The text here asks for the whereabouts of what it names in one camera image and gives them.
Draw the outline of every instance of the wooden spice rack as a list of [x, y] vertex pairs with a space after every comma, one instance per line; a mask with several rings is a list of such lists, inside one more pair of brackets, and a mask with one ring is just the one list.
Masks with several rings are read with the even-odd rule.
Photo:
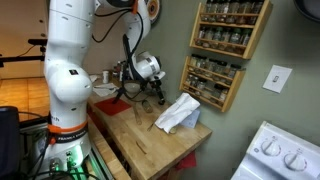
[[[212, 78], [204, 76], [202, 74], [197, 74], [197, 73], [195, 73], [193, 71], [190, 71], [189, 67], [192, 67], [193, 69], [199, 69], [199, 70], [201, 70], [203, 72], [206, 72], [206, 73], [210, 73], [212, 76], [217, 76], [219, 78], [223, 78], [223, 79], [229, 80], [229, 81], [231, 81], [231, 85], [227, 85], [227, 84], [225, 84], [225, 83], [223, 83], [221, 81], [215, 81]], [[199, 90], [199, 89], [197, 89], [197, 88], [195, 88], [193, 86], [185, 84], [185, 81], [187, 79], [188, 74], [192, 74], [192, 75], [197, 76], [199, 78], [206, 79], [207, 81], [211, 81], [211, 82], [214, 82], [216, 84], [220, 84], [223, 87], [229, 89], [226, 99], [224, 101], [221, 101], [219, 98], [216, 98], [216, 97], [210, 95], [210, 99], [216, 101], [216, 102], [212, 102], [208, 98], [205, 98], [205, 97], [203, 97], [201, 95], [200, 96], [196, 95], [194, 92], [190, 91], [190, 89], [193, 89], [195, 91], [199, 91], [201, 94], [203, 93], [203, 91], [201, 91], [201, 90]], [[242, 79], [243, 79], [244, 75], [245, 75], [245, 70], [237, 71], [235, 76], [234, 76], [234, 78], [230, 78], [230, 77], [227, 77], [227, 76], [224, 76], [224, 75], [212, 72], [212, 71], [208, 71], [208, 70], [203, 69], [203, 68], [198, 68], [196, 66], [190, 65], [190, 57], [187, 56], [186, 60], [185, 60], [184, 67], [183, 67], [183, 72], [182, 72], [182, 77], [181, 77], [181, 82], [180, 82], [179, 89], [181, 91], [185, 91], [185, 92], [189, 93], [190, 95], [192, 95], [196, 99], [200, 99], [201, 101], [204, 101], [204, 102], [206, 102], [206, 103], [218, 108], [221, 112], [226, 112], [226, 111], [228, 111], [230, 109], [230, 107], [232, 105], [232, 102], [233, 102], [233, 100], [234, 100], [234, 98], [236, 96], [236, 93], [237, 93], [237, 91], [238, 91], [238, 89], [240, 87], [240, 84], [242, 82]]]
[[[271, 14], [272, 11], [272, 4], [270, 0], [265, 0], [264, 4], [262, 6], [262, 9], [259, 14], [240, 14], [240, 13], [204, 13], [205, 6], [203, 4], [199, 4], [198, 12], [196, 16], [196, 20], [193, 26], [192, 36], [190, 40], [190, 47], [206, 50], [206, 51], [212, 51], [217, 52], [221, 54], [226, 54], [230, 56], [239, 57], [242, 59], [251, 59], [252, 55], [257, 47], [257, 44], [259, 42], [259, 39], [262, 35], [263, 29], [265, 28], [265, 25], [267, 24], [267, 20]], [[219, 22], [205, 22], [201, 20], [201, 16], [204, 15], [232, 15], [232, 16], [248, 16], [248, 17], [258, 17], [255, 25], [237, 25], [237, 24], [227, 24], [227, 23], [219, 23]], [[227, 43], [227, 42], [221, 42], [221, 41], [213, 41], [213, 40], [207, 40], [207, 39], [199, 39], [199, 29], [201, 26], [206, 27], [233, 27], [233, 28], [248, 28], [252, 29], [250, 40], [247, 44], [247, 46], [243, 46], [240, 44], [233, 44], [233, 43]], [[224, 50], [219, 49], [213, 49], [213, 48], [205, 48], [203, 46], [196, 45], [196, 41], [202, 41], [202, 42], [208, 42], [208, 43], [219, 43], [219, 44], [225, 44], [228, 46], [232, 46], [235, 48], [241, 49], [241, 54], [237, 54], [235, 52], [228, 52]]]

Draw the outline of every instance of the green wall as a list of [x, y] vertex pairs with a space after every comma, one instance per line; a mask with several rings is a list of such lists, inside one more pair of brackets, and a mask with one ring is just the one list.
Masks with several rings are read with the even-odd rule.
[[[264, 120], [320, 145], [320, 24], [302, 17], [292, 0], [272, 0], [273, 11], [254, 56], [245, 61], [188, 46], [199, 2], [162, 1], [160, 21], [140, 46], [160, 56], [167, 73], [162, 88], [171, 102], [181, 94], [186, 55], [197, 52], [247, 68], [228, 112], [201, 103], [200, 121], [213, 134], [196, 151], [197, 167], [185, 170], [182, 179], [230, 179]], [[262, 88], [273, 64], [293, 69], [280, 94]]]

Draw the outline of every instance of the wall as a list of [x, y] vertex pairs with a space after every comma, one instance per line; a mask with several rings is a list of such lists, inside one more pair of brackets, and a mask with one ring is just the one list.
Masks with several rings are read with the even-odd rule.
[[[181, 71], [192, 52], [242, 64], [247, 73], [230, 111], [201, 104], [200, 121], [213, 134], [196, 151], [197, 167], [186, 170], [182, 179], [230, 179], [264, 120], [320, 145], [320, 24], [302, 17], [293, 1], [272, 0], [274, 8], [254, 56], [244, 61], [188, 47], [199, 2], [162, 1], [160, 22], [140, 46], [160, 55], [167, 99], [181, 94]], [[293, 69], [281, 94], [262, 88], [273, 64]]]
[[[26, 52], [32, 45], [28, 39], [42, 39], [41, 33], [47, 34], [49, 0], [2, 0], [0, 2], [0, 54], [14, 57]], [[113, 12], [111, 9], [98, 8], [98, 14]], [[95, 18], [94, 36], [100, 40], [117, 18]], [[91, 40], [91, 46], [83, 62], [83, 68], [90, 74], [111, 69], [117, 61], [125, 59], [122, 35], [125, 33], [123, 19], [111, 30], [102, 43]], [[39, 46], [34, 47], [26, 56], [41, 55]], [[10, 62], [0, 68], [0, 78], [21, 78], [43, 76], [43, 62]]]
[[[47, 9], [43, 0], [2, 0], [0, 2], [0, 54], [14, 57], [26, 52], [32, 45], [28, 39], [42, 39], [47, 34]], [[35, 46], [26, 56], [39, 56]], [[28, 61], [5, 63], [0, 78], [37, 77], [43, 74], [43, 63]]]

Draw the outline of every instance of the light switch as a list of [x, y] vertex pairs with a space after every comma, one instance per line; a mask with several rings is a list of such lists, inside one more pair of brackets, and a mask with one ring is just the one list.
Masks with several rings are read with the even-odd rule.
[[273, 65], [263, 88], [280, 93], [292, 69]]

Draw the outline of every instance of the white stove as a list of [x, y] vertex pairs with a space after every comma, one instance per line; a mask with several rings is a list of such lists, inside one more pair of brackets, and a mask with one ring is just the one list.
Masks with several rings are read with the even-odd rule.
[[320, 147], [263, 122], [232, 180], [320, 180]]

